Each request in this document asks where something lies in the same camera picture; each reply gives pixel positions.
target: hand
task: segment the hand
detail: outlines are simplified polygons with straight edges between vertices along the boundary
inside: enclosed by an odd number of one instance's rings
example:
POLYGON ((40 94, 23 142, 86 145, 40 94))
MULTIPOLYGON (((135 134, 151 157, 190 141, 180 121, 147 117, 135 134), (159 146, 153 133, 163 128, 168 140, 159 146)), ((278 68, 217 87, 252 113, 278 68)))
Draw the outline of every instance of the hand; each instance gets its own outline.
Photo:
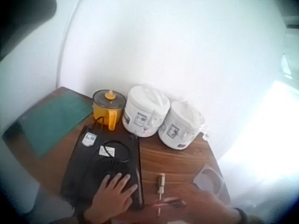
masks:
POLYGON ((107 175, 103 179, 98 192, 93 197, 91 207, 84 213, 85 219, 91 223, 104 223, 110 218, 125 212, 133 202, 131 195, 137 189, 137 184, 134 184, 123 193, 121 192, 130 179, 130 175, 127 174, 119 181, 121 173, 118 173, 107 186, 109 178, 110 176, 107 175))
POLYGON ((181 185, 173 196, 186 202, 183 208, 162 207, 160 218, 164 221, 184 220, 188 223, 235 224, 240 214, 216 198, 211 192, 199 192, 194 185, 181 185))

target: finger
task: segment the finger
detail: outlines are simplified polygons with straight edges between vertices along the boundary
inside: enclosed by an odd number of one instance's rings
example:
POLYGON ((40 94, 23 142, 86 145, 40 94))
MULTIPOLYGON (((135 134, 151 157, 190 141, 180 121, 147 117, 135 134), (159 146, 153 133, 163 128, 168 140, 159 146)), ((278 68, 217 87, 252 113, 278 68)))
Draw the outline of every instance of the finger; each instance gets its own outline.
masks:
POLYGON ((123 192, 122 195, 123 195, 124 199, 127 200, 134 193, 134 191, 136 191, 137 188, 138 188, 138 185, 134 184, 128 190, 126 190, 125 192, 123 192))
POLYGON ((109 174, 104 177, 104 179, 102 180, 102 183, 101 183, 101 185, 99 187, 99 191, 100 190, 104 190, 106 188, 107 182, 108 182, 109 178, 110 178, 109 174))
POLYGON ((119 183, 116 185, 115 189, 120 193, 122 191, 122 189, 125 187, 125 185, 127 184, 127 182, 129 181, 131 175, 127 174, 125 175, 125 177, 119 181, 119 183))
POLYGON ((112 181, 107 186, 107 189, 114 189, 118 180, 121 178, 121 175, 122 175, 121 173, 118 173, 117 175, 115 175, 115 177, 112 179, 112 181))
POLYGON ((132 204, 132 202, 133 202, 133 200, 132 200, 132 198, 131 197, 129 197, 126 201, 125 201, 125 203, 124 203, 124 205, 123 205, 123 211, 125 212, 126 210, 128 210, 129 209, 129 207, 130 207, 130 205, 132 204))

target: white rice cooker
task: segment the white rice cooker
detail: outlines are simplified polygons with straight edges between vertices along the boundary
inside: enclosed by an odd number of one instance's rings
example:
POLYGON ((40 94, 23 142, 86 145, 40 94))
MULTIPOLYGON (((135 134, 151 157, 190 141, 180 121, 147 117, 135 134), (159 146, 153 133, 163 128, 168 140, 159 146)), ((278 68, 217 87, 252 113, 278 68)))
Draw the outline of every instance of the white rice cooker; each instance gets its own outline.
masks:
POLYGON ((169 99, 159 90, 135 86, 129 92, 122 123, 129 132, 149 137, 156 133, 169 108, 169 99))
POLYGON ((164 144, 181 150, 187 148, 206 127, 205 118, 198 110, 188 102, 174 101, 158 133, 164 144))

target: wooden tabletop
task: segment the wooden tabletop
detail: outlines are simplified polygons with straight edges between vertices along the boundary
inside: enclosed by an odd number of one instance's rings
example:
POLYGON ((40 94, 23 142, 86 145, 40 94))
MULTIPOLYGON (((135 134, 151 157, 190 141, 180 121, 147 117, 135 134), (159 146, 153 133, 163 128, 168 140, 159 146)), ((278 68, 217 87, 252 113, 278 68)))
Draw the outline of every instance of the wooden tabletop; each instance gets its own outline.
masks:
MULTIPOLYGON (((43 105, 49 99, 57 97, 66 91, 71 90, 61 87, 32 108, 43 105)), ((93 101, 91 98, 81 96, 92 104, 93 101)), ((80 131, 84 125, 92 123, 93 115, 91 114, 41 158, 34 154, 23 134, 15 136, 10 141, 6 141, 6 143, 20 164, 41 185, 50 192, 59 195, 64 173, 80 131)), ((117 124, 115 131, 124 131, 121 122, 117 124)), ((211 166, 221 175, 213 152, 208 142, 202 139, 202 135, 198 135, 190 146, 182 151, 173 150, 164 145, 159 139, 158 134, 148 138, 140 138, 140 159, 143 194, 146 203, 158 199, 156 178, 159 173, 165 173, 166 175, 164 196, 171 195, 171 190, 180 184, 193 183, 194 177, 205 164, 211 166)), ((225 204, 230 203, 226 186, 222 188, 219 198, 225 204)), ((121 217, 130 219, 131 215, 128 217, 124 214, 121 217)))

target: white wall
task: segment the white wall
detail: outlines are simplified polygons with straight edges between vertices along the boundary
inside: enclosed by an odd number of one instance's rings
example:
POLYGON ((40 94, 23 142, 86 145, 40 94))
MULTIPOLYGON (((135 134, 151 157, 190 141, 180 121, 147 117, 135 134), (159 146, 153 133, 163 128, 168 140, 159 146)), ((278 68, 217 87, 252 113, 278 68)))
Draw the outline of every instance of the white wall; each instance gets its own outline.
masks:
POLYGON ((127 94, 151 84, 206 116, 220 158, 278 74, 285 26, 271 0, 82 1, 60 85, 127 94))
MULTIPOLYGON (((27 36, 0 63, 0 130, 55 90, 64 29, 76 1, 57 0, 55 16, 27 36)), ((0 138, 0 183, 20 214, 32 209, 39 183, 0 138)))

